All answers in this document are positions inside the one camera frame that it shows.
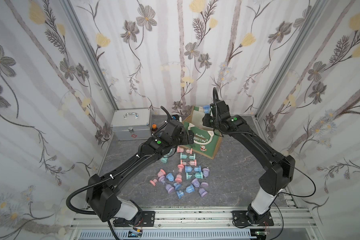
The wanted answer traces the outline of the teal hourglass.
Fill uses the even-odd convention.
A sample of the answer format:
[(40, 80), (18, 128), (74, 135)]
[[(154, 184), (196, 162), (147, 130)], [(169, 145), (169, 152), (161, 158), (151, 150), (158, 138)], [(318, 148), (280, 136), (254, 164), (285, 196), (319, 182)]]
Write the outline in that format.
[(187, 180), (190, 180), (190, 179), (192, 179), (192, 178), (203, 179), (203, 178), (204, 178), (204, 175), (203, 175), (202, 172), (196, 172), (196, 173), (194, 173), (194, 174), (186, 172), (186, 179), (187, 179)]
[(164, 155), (160, 161), (164, 164), (166, 164), (168, 162), (168, 159), (171, 158), (173, 155), (175, 154), (175, 152), (169, 152), (168, 154)]

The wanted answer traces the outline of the green burlap canvas bag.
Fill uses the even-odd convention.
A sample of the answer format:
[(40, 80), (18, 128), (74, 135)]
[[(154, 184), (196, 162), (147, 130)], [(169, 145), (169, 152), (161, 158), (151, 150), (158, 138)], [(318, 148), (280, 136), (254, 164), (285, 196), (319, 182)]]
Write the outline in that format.
[(223, 137), (212, 128), (203, 126), (202, 118), (205, 116), (203, 107), (190, 106), (190, 110), (190, 115), (183, 120), (183, 124), (187, 131), (193, 132), (194, 143), (185, 145), (185, 147), (192, 148), (193, 152), (209, 159), (214, 159)]

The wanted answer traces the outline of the purple hourglass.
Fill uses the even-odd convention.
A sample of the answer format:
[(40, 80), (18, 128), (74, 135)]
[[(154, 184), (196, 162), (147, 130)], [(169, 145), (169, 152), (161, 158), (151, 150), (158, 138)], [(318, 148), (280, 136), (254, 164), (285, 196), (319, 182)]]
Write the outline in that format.
[(193, 179), (191, 183), (195, 188), (198, 189), (199, 195), (202, 198), (204, 198), (208, 194), (206, 188), (209, 187), (209, 184), (207, 182), (200, 182), (198, 179)]
[(203, 178), (206, 179), (210, 174), (210, 169), (209, 168), (202, 168), (201, 173), (203, 175)]

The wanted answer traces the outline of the purple hourglass front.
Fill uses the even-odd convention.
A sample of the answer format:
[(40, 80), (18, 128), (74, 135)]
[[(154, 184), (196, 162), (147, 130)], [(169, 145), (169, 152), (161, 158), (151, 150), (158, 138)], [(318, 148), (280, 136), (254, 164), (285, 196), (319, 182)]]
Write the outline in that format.
[(209, 187), (209, 184), (207, 182), (200, 182), (198, 179), (193, 179), (191, 183), (195, 188), (198, 189), (199, 195), (202, 198), (204, 198), (208, 194), (206, 188)]

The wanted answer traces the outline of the brown bottle orange cap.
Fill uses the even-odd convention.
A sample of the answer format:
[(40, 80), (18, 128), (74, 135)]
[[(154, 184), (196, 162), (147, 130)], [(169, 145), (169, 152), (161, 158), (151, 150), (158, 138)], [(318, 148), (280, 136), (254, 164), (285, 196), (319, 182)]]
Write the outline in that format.
[(156, 124), (153, 124), (153, 125), (152, 125), (152, 128), (151, 128), (152, 133), (155, 133), (157, 130), (158, 130), (157, 125), (156, 125)]

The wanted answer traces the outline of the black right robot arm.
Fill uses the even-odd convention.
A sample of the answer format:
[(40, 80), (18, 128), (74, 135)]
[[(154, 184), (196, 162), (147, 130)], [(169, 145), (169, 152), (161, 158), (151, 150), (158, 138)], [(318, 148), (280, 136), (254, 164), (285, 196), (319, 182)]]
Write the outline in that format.
[(284, 194), (284, 189), (293, 180), (297, 171), (296, 161), (292, 156), (284, 156), (273, 149), (266, 141), (250, 128), (239, 115), (232, 116), (229, 106), (219, 99), (216, 88), (213, 89), (211, 111), (203, 117), (203, 125), (228, 135), (241, 143), (262, 165), (265, 172), (259, 178), (260, 189), (255, 199), (241, 217), (234, 217), (233, 224), (238, 228), (262, 224), (270, 217), (271, 205)]

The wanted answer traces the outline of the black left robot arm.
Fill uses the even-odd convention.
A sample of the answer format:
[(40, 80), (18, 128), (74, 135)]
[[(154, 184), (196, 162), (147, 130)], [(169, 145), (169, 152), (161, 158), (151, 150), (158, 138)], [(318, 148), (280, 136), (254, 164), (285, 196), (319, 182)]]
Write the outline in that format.
[(192, 144), (193, 137), (179, 115), (167, 114), (165, 123), (139, 145), (132, 157), (103, 176), (92, 175), (85, 187), (71, 193), (66, 199), (68, 209), (77, 214), (96, 215), (102, 222), (117, 218), (138, 225), (142, 220), (141, 208), (118, 196), (124, 185), (172, 149)]

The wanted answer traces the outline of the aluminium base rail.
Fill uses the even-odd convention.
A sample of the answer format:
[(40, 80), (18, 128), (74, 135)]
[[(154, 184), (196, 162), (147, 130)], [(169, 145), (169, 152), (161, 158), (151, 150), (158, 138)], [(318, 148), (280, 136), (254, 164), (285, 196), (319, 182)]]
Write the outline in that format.
[(134, 227), (114, 227), (120, 240), (322, 240), (310, 211), (272, 207), (263, 223), (245, 227), (243, 207), (144, 208)]

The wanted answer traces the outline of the blue hourglass front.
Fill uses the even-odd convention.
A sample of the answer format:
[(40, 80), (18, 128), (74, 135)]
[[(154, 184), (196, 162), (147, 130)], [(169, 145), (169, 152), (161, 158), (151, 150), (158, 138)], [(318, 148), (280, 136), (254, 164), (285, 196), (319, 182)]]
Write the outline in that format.
[(193, 192), (195, 192), (195, 187), (193, 185), (189, 185), (185, 190), (176, 190), (179, 199), (183, 198), (186, 194), (191, 194)]

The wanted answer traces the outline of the pink hourglass near bag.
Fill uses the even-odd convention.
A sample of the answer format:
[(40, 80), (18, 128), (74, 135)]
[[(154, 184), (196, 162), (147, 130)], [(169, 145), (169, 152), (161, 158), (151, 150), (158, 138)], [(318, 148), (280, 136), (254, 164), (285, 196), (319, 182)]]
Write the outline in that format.
[(189, 154), (190, 155), (190, 154), (193, 153), (193, 149), (192, 148), (187, 149), (187, 148), (178, 146), (177, 147), (177, 153), (184, 153), (184, 154)]

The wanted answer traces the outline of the blue hourglass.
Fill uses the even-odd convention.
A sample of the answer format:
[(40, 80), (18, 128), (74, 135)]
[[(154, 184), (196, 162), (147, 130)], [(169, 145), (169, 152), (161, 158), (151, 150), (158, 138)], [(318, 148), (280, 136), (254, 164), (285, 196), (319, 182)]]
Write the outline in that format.
[(193, 192), (195, 192), (195, 187), (193, 185), (189, 185), (185, 190), (176, 190), (179, 199), (183, 198), (186, 194), (191, 194)]
[(203, 106), (203, 111), (204, 111), (204, 114), (206, 114), (206, 115), (210, 114), (211, 113), (210, 105)]

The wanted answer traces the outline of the silver metal case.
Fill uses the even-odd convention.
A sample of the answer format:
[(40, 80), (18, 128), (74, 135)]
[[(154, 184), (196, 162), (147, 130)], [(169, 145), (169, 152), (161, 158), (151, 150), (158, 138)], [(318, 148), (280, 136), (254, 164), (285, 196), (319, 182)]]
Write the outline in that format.
[(111, 130), (120, 141), (146, 140), (151, 136), (151, 119), (150, 109), (117, 110)]

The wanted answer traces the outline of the teal hourglass middle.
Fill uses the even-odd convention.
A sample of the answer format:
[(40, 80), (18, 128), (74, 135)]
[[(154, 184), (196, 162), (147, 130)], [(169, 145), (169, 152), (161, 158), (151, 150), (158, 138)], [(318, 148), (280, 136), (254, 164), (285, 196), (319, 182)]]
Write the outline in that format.
[(187, 180), (190, 180), (190, 179), (192, 179), (192, 178), (203, 179), (203, 178), (204, 178), (204, 175), (203, 175), (202, 172), (196, 172), (196, 173), (194, 173), (194, 174), (186, 172), (186, 179), (187, 179)]

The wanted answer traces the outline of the aluminium corner frame post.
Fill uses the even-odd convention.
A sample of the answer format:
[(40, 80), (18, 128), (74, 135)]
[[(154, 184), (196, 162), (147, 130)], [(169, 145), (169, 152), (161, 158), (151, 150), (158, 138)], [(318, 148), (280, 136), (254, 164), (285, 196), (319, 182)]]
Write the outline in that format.
[(114, 100), (113, 95), (110, 91), (110, 88), (108, 87), (107, 81), (101, 71), (101, 67), (96, 58), (95, 51), (93, 50), (93, 48), (87, 38), (87, 35), (85, 34), (85, 32), (81, 26), (81, 23), (75, 13), (73, 5), (71, 4), (70, 1), (65, 1), (65, 0), (60, 0), (60, 4), (62, 5), (65, 15), (67, 16), (67, 18), (74, 30), (74, 33), (76, 34), (76, 36), (82, 46), (82, 49), (84, 50), (86, 57), (88, 58), (92, 68), (95, 71), (95, 75), (100, 83), (100, 86), (101, 86), (104, 94), (106, 95), (106, 97), (108, 99), (108, 102), (111, 104), (114, 111), (118, 110), (117, 103)]

